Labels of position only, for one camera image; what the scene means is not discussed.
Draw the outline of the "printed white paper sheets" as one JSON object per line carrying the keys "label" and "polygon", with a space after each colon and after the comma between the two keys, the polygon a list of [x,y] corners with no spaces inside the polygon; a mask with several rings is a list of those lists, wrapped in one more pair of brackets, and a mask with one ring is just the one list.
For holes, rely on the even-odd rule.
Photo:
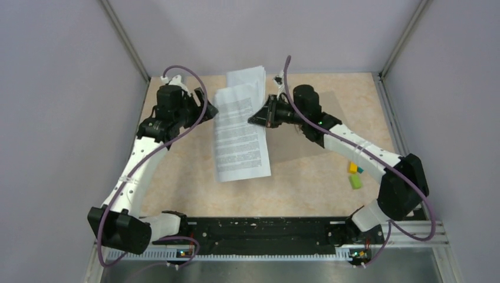
{"label": "printed white paper sheets", "polygon": [[219,89],[213,98],[215,178],[219,182],[271,175],[265,129],[248,123],[262,106],[258,83]]}

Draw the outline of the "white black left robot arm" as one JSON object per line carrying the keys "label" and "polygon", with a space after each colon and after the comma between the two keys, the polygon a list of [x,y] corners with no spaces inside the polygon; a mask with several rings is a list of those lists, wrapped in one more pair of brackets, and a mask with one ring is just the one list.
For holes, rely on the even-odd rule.
{"label": "white black left robot arm", "polygon": [[129,161],[115,188],[101,206],[92,207],[87,215],[102,246],[136,255],[163,236],[178,244],[187,240],[189,228],[183,214],[139,214],[153,174],[171,144],[179,139],[181,129],[191,130],[218,113],[205,87],[190,93],[183,84],[168,83],[158,89],[156,98],[150,116],[139,124]]}

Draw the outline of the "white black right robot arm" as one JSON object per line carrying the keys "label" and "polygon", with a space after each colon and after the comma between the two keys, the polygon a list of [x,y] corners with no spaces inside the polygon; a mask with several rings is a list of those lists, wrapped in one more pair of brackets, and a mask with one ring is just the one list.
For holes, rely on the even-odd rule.
{"label": "white black right robot arm", "polygon": [[320,147],[336,152],[360,166],[380,185],[376,200],[346,220],[346,236],[363,242],[370,229],[389,220],[400,221],[429,195],[421,160],[413,155],[389,152],[351,131],[340,119],[324,112],[318,93],[299,85],[289,101],[285,93],[272,94],[249,124],[270,129],[286,124],[300,127],[303,135]]}

